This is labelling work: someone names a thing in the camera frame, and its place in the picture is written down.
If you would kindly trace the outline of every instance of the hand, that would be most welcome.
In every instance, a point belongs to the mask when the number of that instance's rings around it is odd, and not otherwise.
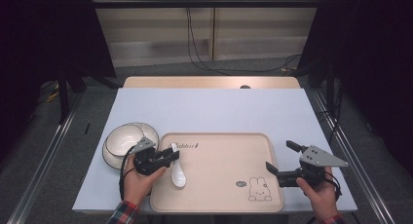
[[[331,173],[331,168],[325,168],[325,171]],[[325,174],[325,178],[332,180],[328,173]],[[304,178],[299,177],[296,182],[310,199],[314,215],[318,221],[338,214],[334,185],[323,181],[316,189],[313,189]]]
[[[133,160],[135,154],[128,156],[125,172],[134,168]],[[124,201],[131,202],[135,205],[140,205],[152,189],[153,183],[161,177],[167,168],[159,168],[151,175],[145,176],[136,171],[129,172],[124,180]]]

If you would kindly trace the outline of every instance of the white paper sheet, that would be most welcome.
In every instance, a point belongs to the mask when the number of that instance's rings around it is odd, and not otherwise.
[[[279,170],[299,168],[300,154],[287,148],[292,140],[316,145],[331,152],[304,90],[223,90],[223,89],[119,89],[111,113],[96,147],[94,158],[73,210],[85,213],[112,212],[120,201],[119,171],[102,158],[102,145],[117,127],[131,122],[152,126],[161,138],[169,132],[261,132],[276,152]],[[343,196],[342,211],[357,206],[338,168],[333,169]],[[281,213],[310,211],[299,188],[282,188]],[[143,212],[154,212],[146,201]]]

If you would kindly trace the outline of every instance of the black curtain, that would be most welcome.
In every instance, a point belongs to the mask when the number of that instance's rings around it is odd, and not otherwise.
[[[331,62],[333,74],[389,152],[413,174],[408,154],[413,145],[413,0],[332,1],[338,6],[353,2],[333,12],[317,10],[298,68],[317,87]]]
[[[0,0],[0,12],[1,160],[26,126],[40,86],[59,70],[68,81],[115,71],[92,0]]]

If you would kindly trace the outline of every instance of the plastic spoon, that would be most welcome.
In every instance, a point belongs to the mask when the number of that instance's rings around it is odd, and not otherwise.
[[[170,146],[172,147],[173,152],[178,151],[176,143],[172,143]],[[176,187],[179,188],[185,186],[186,184],[186,177],[180,166],[179,159],[173,162],[172,182],[173,184],[175,184]]]

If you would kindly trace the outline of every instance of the beige tray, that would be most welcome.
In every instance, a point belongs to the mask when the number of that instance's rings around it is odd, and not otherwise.
[[[275,165],[262,133],[168,133],[160,149],[177,143],[187,183],[173,185],[172,167],[153,186],[151,206],[176,213],[274,213],[283,205],[278,180],[266,170]]]

